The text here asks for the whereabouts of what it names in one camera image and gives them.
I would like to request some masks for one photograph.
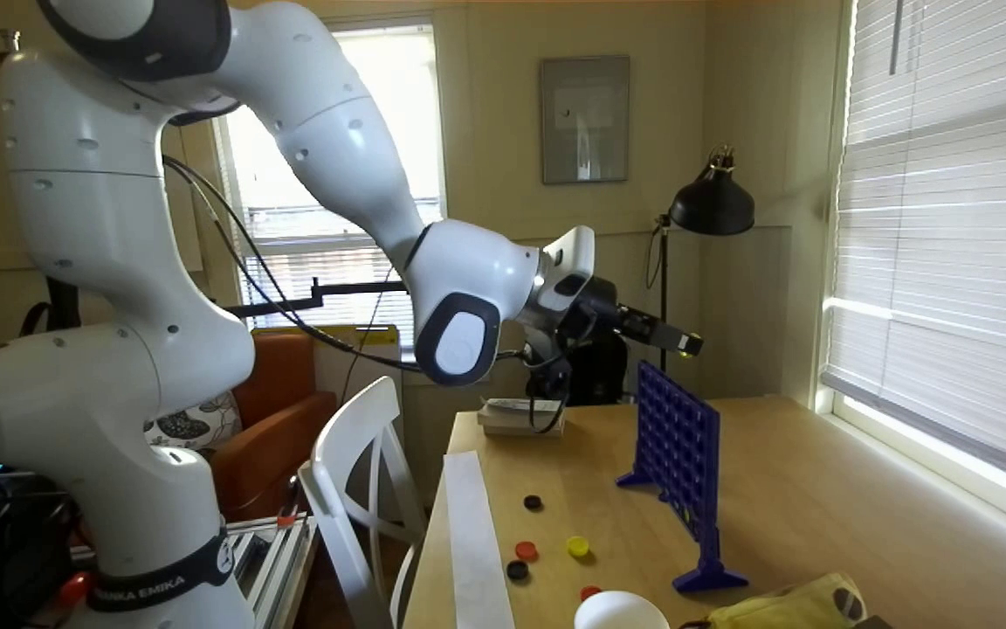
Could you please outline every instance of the chair back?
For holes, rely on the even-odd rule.
[[[325,423],[310,460],[301,470],[301,487],[356,629],[387,629],[402,623],[425,532],[419,489],[408,474],[396,425],[398,417],[396,382],[377,376],[339,407]],[[386,539],[405,544],[391,587],[386,587]]]

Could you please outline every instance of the white bowl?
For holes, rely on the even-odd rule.
[[[572,611],[572,629],[671,629],[671,623],[639,594],[597,590]]]

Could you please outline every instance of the blue connect four game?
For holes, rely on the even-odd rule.
[[[636,407],[636,464],[618,480],[618,487],[656,487],[661,500],[671,505],[703,549],[699,567],[675,577],[675,590],[743,587],[746,579],[728,574],[719,563],[719,411],[653,362],[639,362]]]

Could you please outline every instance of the wooden table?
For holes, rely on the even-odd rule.
[[[636,590],[671,626],[717,605],[850,574],[897,629],[1006,626],[1006,517],[915,472],[884,446],[784,399],[723,399],[719,534],[728,569],[750,587],[684,599],[671,587],[699,558],[693,534],[653,492],[618,489],[631,470],[636,410],[567,410],[551,437],[482,437],[462,411],[451,452],[474,452],[498,557],[533,542],[530,583],[507,583],[521,629],[571,629],[579,587]],[[567,539],[595,542],[595,563]],[[451,517],[438,492],[408,629],[455,626]]]

